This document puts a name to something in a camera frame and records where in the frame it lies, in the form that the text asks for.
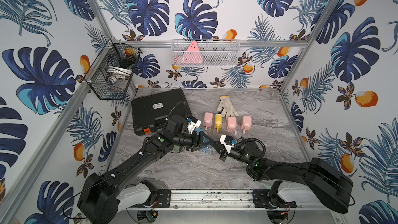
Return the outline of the pink pencil sharpener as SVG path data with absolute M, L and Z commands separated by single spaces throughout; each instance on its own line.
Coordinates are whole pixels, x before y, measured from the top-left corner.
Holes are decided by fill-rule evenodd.
M 250 116 L 243 116 L 242 122 L 241 122 L 241 129 L 243 134 L 245 134 L 247 131 L 249 131 L 252 127 L 252 117 Z
M 235 117 L 228 117 L 227 119 L 227 131 L 237 134 L 237 120 Z
M 208 128 L 211 128 L 212 120 L 213 120 L 213 113 L 206 112 L 204 115 L 204 121 L 203 121 L 203 126 L 204 126 L 205 130 L 207 130 Z

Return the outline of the yellow pencil sharpener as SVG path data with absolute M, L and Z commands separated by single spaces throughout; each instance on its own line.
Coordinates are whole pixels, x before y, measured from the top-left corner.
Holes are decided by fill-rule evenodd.
M 219 130 L 222 128 L 222 123 L 223 123 L 223 116 L 221 114 L 216 114 L 215 119 L 214 119 L 214 128 L 219 132 Z

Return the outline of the blue clear sharpener tray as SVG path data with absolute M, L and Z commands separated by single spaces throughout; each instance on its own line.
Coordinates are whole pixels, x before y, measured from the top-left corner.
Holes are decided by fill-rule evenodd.
M 212 146 L 209 144 L 209 141 L 204 141 L 201 146 L 201 151 L 204 153 L 212 153 Z

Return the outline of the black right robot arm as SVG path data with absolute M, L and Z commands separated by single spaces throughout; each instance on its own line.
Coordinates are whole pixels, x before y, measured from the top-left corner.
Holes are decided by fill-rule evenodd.
M 246 173 L 254 181 L 282 180 L 306 185 L 317 199 L 328 209 L 347 214 L 355 200 L 351 196 L 353 182 L 320 158 L 310 162 L 291 163 L 265 158 L 266 148 L 262 141 L 249 138 L 239 143 L 223 135 L 210 145 L 220 153 L 220 159 L 227 157 L 246 164 Z

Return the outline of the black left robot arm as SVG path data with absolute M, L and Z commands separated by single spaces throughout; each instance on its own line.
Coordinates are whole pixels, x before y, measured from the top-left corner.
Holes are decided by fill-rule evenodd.
M 204 131 L 190 131 L 186 115 L 168 115 L 163 129 L 146 138 L 136 154 L 103 175 L 93 173 L 88 176 L 77 206 L 91 223 L 107 224 L 115 217 L 121 204 L 117 195 L 130 178 L 163 158 L 175 145 L 197 150 L 214 142 Z

